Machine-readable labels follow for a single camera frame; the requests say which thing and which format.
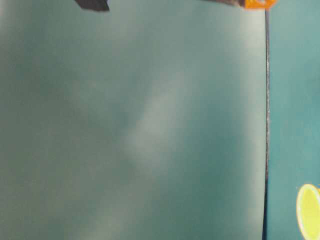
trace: orange object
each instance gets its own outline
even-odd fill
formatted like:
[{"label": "orange object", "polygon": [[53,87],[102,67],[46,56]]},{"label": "orange object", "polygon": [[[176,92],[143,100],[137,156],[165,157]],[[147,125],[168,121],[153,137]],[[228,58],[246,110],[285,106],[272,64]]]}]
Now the orange object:
[{"label": "orange object", "polygon": [[277,0],[245,0],[244,7],[246,9],[269,9]]}]

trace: black object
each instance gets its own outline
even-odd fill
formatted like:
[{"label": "black object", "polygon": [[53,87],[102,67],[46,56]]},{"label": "black object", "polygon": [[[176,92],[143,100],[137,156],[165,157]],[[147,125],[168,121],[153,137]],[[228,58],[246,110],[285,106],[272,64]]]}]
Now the black object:
[{"label": "black object", "polygon": [[109,11],[107,0],[75,0],[83,9],[89,9],[97,12]]},{"label": "black object", "polygon": [[218,3],[224,3],[229,5],[237,5],[237,6],[245,6],[245,0],[205,0],[209,2],[218,2]]}]

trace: green board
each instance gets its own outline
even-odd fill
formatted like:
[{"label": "green board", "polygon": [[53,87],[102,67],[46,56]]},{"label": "green board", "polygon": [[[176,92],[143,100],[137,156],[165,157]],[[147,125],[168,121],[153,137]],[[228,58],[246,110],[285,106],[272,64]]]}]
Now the green board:
[{"label": "green board", "polygon": [[257,240],[265,14],[0,1],[0,239]]},{"label": "green board", "polygon": [[270,159],[267,239],[303,239],[296,198],[320,184],[320,2],[270,11]]}]

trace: teal surface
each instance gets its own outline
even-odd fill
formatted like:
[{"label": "teal surface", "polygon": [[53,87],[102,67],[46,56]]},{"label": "teal surface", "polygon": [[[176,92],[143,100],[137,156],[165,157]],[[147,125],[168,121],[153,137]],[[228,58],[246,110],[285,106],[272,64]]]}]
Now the teal surface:
[{"label": "teal surface", "polygon": [[320,1],[270,11],[270,160],[267,239],[303,239],[296,198],[320,184]]},{"label": "teal surface", "polygon": [[265,14],[0,0],[0,239],[257,240]]}]

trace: yellow lid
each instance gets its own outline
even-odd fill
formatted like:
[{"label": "yellow lid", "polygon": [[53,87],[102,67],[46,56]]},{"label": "yellow lid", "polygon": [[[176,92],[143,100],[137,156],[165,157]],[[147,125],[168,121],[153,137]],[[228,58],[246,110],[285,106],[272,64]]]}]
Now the yellow lid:
[{"label": "yellow lid", "polygon": [[245,0],[244,7],[246,9],[269,9],[277,0]]},{"label": "yellow lid", "polygon": [[305,240],[320,240],[320,190],[303,185],[296,199],[296,217]]}]

